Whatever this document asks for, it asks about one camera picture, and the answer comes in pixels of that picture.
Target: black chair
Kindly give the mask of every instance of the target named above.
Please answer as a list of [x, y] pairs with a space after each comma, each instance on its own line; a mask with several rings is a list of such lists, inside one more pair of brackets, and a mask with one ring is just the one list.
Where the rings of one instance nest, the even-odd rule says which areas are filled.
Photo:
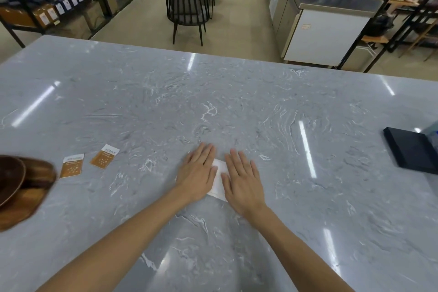
[[178, 24], [182, 26], [199, 26], [202, 46], [201, 25], [210, 19], [209, 0], [166, 0], [167, 18], [173, 22], [173, 44]]

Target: floor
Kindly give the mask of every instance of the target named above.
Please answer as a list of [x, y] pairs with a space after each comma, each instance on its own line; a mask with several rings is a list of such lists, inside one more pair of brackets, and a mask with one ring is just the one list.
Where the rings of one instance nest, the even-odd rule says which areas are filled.
[[[0, 62], [20, 50], [0, 26]], [[276, 47], [267, 0], [216, 0], [213, 19], [203, 34], [197, 27], [179, 26], [172, 45], [173, 24], [166, 17], [165, 0], [134, 0], [94, 37], [110, 43], [156, 47], [226, 57], [281, 62]], [[20, 32], [28, 44], [38, 35]], [[438, 54], [423, 62], [430, 49], [417, 48], [399, 58], [403, 49], [385, 53], [370, 73], [438, 81]]]

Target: white paper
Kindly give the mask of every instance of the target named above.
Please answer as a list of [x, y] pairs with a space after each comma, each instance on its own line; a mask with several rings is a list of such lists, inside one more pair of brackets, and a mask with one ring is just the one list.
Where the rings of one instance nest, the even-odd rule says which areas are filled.
[[213, 166], [217, 166], [218, 170], [216, 172], [215, 180], [213, 181], [213, 187], [211, 188], [211, 191], [209, 191], [207, 194], [214, 196], [215, 198], [228, 202], [225, 198], [225, 190], [223, 189], [222, 184], [222, 178], [221, 173], [228, 173], [227, 164], [224, 161], [220, 161], [219, 159], [215, 159], [213, 161]]
[[117, 149], [113, 146], [110, 146], [109, 144], [106, 144], [103, 146], [102, 151], [105, 151], [106, 153], [116, 156], [119, 153], [120, 149]]
[[64, 157], [63, 163], [72, 162], [72, 161], [82, 161], [84, 159], [84, 154], [72, 155]]

